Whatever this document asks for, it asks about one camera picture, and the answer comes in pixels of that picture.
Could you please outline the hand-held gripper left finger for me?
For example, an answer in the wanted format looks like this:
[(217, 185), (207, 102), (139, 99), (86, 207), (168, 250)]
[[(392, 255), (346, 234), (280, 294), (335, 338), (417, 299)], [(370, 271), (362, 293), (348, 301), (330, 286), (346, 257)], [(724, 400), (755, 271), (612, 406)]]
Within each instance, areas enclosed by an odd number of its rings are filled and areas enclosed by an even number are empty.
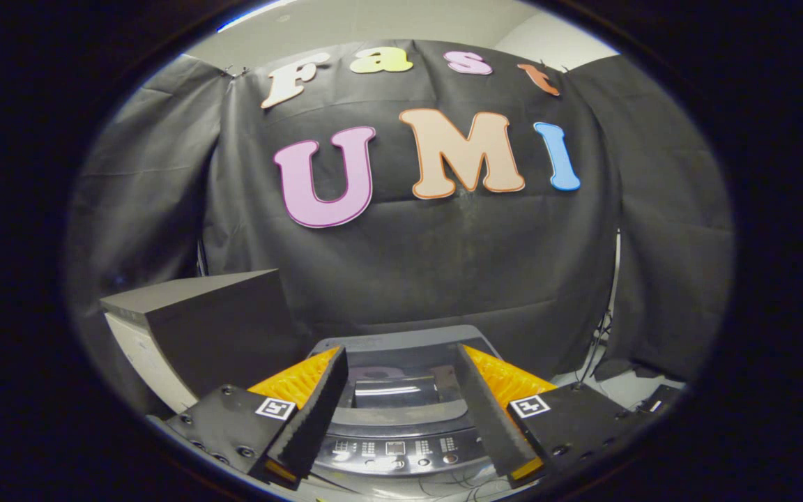
[(165, 438), (256, 492), (295, 490), (321, 451), (349, 375), (333, 347), (242, 388), (224, 384), (165, 422)]

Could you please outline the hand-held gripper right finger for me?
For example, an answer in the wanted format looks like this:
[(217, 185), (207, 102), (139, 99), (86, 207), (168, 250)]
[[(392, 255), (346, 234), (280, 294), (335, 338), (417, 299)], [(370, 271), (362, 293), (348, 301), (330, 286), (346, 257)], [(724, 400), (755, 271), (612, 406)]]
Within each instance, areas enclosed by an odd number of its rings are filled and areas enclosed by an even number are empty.
[(579, 476), (621, 451), (652, 418), (590, 386), (551, 385), (463, 344), (456, 379), (482, 448), (513, 486)]

